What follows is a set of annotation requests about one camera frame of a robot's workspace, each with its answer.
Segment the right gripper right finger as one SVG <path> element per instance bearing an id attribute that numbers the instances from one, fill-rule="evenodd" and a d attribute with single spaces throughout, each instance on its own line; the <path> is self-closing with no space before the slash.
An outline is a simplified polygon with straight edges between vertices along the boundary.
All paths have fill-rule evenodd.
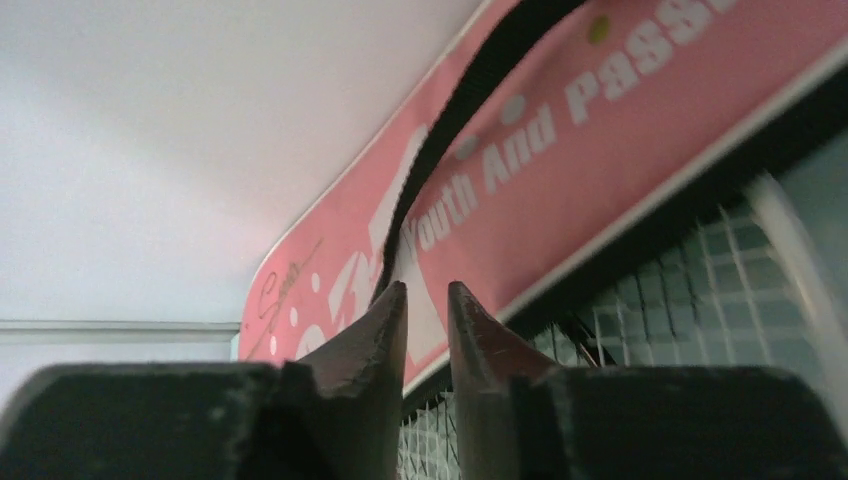
<path id="1" fill-rule="evenodd" d="M 843 479 L 820 398 L 771 367 L 566 367 L 448 287 L 466 479 Z"/>

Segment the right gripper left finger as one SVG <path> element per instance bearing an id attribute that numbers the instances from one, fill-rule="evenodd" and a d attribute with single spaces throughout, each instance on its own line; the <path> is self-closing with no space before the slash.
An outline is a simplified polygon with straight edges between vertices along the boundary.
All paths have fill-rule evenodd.
<path id="1" fill-rule="evenodd" d="M 394 283 L 305 357 L 60 364 L 1 417 L 5 479 L 391 479 L 407 345 Z"/>

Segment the pink SPORT racket bag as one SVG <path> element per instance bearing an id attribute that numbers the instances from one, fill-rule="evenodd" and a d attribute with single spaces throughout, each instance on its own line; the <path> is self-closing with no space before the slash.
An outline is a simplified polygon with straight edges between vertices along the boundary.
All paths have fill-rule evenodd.
<path id="1" fill-rule="evenodd" d="M 379 135 L 266 256 L 243 360 L 300 358 L 367 308 L 391 211 L 461 70 L 507 12 L 488 1 Z M 447 358 L 446 290 L 505 319 L 847 61 L 843 1 L 592 1 L 449 147 L 402 231 L 404 383 Z"/>

